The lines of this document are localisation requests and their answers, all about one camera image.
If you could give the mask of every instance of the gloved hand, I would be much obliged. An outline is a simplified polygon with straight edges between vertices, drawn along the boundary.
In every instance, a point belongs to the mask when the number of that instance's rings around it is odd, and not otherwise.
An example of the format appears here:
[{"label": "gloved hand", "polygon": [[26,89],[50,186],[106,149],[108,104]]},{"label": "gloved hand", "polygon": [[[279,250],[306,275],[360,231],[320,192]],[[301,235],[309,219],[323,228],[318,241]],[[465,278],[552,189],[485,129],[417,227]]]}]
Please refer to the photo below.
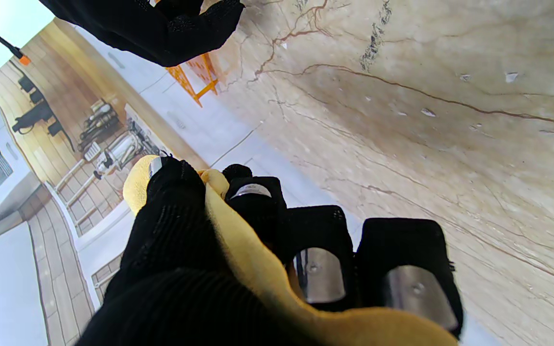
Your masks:
[{"label": "gloved hand", "polygon": [[163,0],[152,7],[148,0],[40,0],[55,16],[109,46],[165,67],[220,48],[245,7],[239,0],[222,0],[199,14],[202,0],[186,1]]},{"label": "gloved hand", "polygon": [[272,248],[286,212],[281,182],[275,177],[253,177],[241,164],[228,166],[223,174],[230,184],[226,203],[252,226],[264,245]]}]

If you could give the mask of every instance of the orange stool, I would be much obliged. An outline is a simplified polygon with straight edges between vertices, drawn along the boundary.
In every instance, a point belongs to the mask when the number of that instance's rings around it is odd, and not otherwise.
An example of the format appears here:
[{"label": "orange stool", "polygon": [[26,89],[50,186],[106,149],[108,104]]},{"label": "orange stool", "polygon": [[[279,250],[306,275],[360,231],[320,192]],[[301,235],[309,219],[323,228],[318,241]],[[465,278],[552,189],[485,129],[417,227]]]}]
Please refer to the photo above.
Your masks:
[{"label": "orange stool", "polygon": [[185,89],[189,96],[191,96],[191,98],[194,99],[194,101],[196,101],[196,103],[198,103],[200,107],[202,107],[202,103],[200,103],[200,97],[209,92],[209,90],[213,90],[213,92],[217,95],[215,85],[217,85],[218,80],[217,74],[215,73],[215,70],[213,68],[213,64],[211,63],[211,57],[209,57],[209,53],[204,53],[203,55],[200,55],[188,61],[187,66],[191,68],[196,76],[200,77],[200,79],[202,79],[202,81],[206,83],[206,86],[197,94],[194,91],[194,88],[191,86],[191,83],[189,83],[189,79],[187,79],[187,76],[185,76],[185,72],[183,72],[181,65],[167,67],[166,69],[168,70],[168,73],[170,73],[171,76],[173,76],[174,79],[178,81],[179,85],[181,85]]}]

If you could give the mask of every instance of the yellow fabric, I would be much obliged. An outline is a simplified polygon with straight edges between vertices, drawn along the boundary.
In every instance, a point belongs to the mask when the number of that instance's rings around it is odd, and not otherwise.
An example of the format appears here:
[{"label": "yellow fabric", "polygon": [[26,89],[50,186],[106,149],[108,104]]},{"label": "yellow fabric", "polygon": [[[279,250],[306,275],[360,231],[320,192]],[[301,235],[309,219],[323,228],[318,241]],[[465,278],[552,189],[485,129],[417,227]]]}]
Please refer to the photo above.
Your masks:
[{"label": "yellow fabric", "polygon": [[[148,167],[153,158],[156,156],[145,156],[137,162],[125,182],[123,196],[134,214],[147,199]],[[374,307],[332,313],[301,301],[279,259],[224,202],[228,190],[225,177],[214,169],[199,174],[206,184],[207,214],[235,277],[302,339],[326,346],[457,345],[457,340],[437,324],[402,311]]]}]

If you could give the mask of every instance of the marble floor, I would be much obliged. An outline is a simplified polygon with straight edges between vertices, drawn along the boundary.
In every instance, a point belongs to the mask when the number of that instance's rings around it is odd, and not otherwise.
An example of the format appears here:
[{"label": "marble floor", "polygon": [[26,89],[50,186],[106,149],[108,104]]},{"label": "marble floor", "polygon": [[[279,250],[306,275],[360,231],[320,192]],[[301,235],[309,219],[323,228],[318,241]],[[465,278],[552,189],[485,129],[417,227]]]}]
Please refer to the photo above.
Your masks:
[{"label": "marble floor", "polygon": [[554,345],[554,0],[243,2],[220,102],[356,217],[438,221],[470,315]]}]

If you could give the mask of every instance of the silver metal plate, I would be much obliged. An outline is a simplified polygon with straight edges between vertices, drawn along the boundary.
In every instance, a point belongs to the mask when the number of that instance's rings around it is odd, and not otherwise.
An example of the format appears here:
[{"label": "silver metal plate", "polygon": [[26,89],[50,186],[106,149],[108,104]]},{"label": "silver metal plate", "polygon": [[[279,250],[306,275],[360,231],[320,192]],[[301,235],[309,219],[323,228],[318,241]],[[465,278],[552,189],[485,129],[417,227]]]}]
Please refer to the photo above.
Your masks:
[{"label": "silver metal plate", "polygon": [[294,271],[305,301],[332,303],[345,297],[341,262],[319,247],[302,250],[294,257]]},{"label": "silver metal plate", "polygon": [[235,197],[239,197],[242,195],[247,195],[249,193],[253,193],[255,195],[263,195],[266,197],[272,197],[270,191],[268,191],[268,188],[260,185],[260,184],[246,184],[245,186],[241,187],[233,197],[230,199],[233,199]]},{"label": "silver metal plate", "polygon": [[149,164],[149,179],[151,179],[161,169],[161,157],[154,158]]},{"label": "silver metal plate", "polygon": [[428,270],[414,265],[396,267],[386,275],[384,285],[387,307],[413,313],[447,330],[458,326],[448,297]]}]

